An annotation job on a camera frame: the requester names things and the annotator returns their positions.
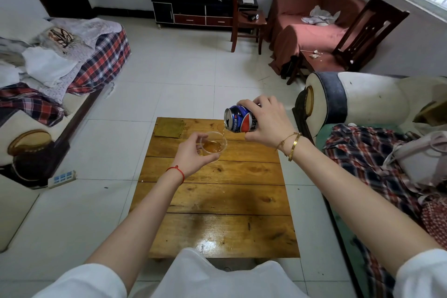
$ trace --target hand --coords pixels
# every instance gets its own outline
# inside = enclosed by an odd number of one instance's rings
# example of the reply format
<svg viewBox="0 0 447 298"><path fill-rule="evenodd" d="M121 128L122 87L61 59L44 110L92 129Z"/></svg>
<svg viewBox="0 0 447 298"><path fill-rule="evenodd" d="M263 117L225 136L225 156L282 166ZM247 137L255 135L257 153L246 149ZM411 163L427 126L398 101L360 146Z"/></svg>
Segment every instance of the hand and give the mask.
<svg viewBox="0 0 447 298"><path fill-rule="evenodd" d="M237 104L245 106L257 119L257 129L246 132L245 140L277 147L282 140L297 131L290 123L284 105L278 102L275 96L267 98L261 95L254 101L245 99Z"/></svg>
<svg viewBox="0 0 447 298"><path fill-rule="evenodd" d="M178 168L185 174L185 179L219 158L218 153L206 156L200 156L197 153L197 143L200 142L200 138L206 137L208 137L207 134L194 132L186 142L180 143L178 146L177 154L171 166L178 165Z"/></svg>

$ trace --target white sleeve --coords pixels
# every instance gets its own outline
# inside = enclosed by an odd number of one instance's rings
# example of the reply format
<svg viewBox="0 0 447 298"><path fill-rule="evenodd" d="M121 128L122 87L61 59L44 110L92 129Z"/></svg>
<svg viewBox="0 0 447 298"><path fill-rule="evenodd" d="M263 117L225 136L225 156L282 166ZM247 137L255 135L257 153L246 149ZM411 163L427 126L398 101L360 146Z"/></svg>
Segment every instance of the white sleeve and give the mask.
<svg viewBox="0 0 447 298"><path fill-rule="evenodd" d="M85 264L64 273L33 298L126 298L121 278L107 266Z"/></svg>
<svg viewBox="0 0 447 298"><path fill-rule="evenodd" d="M403 264L397 272L394 297L447 297L447 251L428 250Z"/></svg>

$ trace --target white tile floor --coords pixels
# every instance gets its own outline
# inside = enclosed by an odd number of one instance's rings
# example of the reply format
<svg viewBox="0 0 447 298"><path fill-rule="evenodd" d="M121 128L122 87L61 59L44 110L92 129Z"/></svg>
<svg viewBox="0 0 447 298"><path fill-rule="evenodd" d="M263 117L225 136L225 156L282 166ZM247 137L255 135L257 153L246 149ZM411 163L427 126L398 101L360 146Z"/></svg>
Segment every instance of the white tile floor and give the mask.
<svg viewBox="0 0 447 298"><path fill-rule="evenodd" d="M114 92L100 97L71 143L60 171L78 180L43 192L10 249L0 254L0 296L30 297L80 265L129 210L157 116L222 118L244 98L274 94L291 112L303 84L291 86L251 39L229 32L158 30L153 20L112 18L124 25L132 55ZM301 259L279 259L290 279L313 298L354 297L323 199L310 179L281 157ZM248 269L251 260L214 260ZM135 288L160 281L171 261L148 261Z"/></svg>

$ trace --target red plaid blanket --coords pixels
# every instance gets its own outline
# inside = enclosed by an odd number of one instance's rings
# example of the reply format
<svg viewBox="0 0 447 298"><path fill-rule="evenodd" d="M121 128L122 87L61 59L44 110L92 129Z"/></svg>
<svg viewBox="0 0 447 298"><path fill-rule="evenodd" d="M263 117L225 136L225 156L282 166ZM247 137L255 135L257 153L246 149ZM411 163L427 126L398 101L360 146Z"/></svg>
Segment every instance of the red plaid blanket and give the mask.
<svg viewBox="0 0 447 298"><path fill-rule="evenodd" d="M341 124L334 126L323 152L411 219L420 223L421 206L417 202L418 196L405 187L403 180L406 175L400 166L393 163L394 168L385 171L380 167L395 144L406 143L415 138L381 128ZM359 239L355 238L354 243L365 260L370 297L392 298L394 278Z"/></svg>
<svg viewBox="0 0 447 298"><path fill-rule="evenodd" d="M81 96L101 90L118 75L131 53L124 29L99 36L96 49L68 87L68 93ZM0 107L20 109L46 126L56 125L65 115L61 104L25 83L0 89Z"/></svg>

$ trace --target gold bracelet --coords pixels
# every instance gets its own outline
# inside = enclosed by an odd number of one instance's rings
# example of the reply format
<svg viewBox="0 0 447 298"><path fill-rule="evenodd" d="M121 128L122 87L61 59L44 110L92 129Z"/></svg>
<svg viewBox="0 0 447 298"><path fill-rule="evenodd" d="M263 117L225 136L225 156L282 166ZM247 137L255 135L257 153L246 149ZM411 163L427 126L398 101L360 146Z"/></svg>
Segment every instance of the gold bracelet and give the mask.
<svg viewBox="0 0 447 298"><path fill-rule="evenodd" d="M290 136L287 136L284 140L282 140L281 143L279 143L278 146L276 147L275 151L276 151L277 149L279 149L279 146L280 146L280 145L283 147L283 146L284 146L284 143L286 142L286 139L289 138L289 137L292 137L294 134L298 134L298 132L294 132L294 133L292 133Z"/></svg>
<svg viewBox="0 0 447 298"><path fill-rule="evenodd" d="M298 143L298 139L300 137L301 137L301 132L296 135L295 141L293 142L293 146L292 146L292 149L290 150L290 154L289 154L289 162L292 161L293 151L295 150L295 146Z"/></svg>

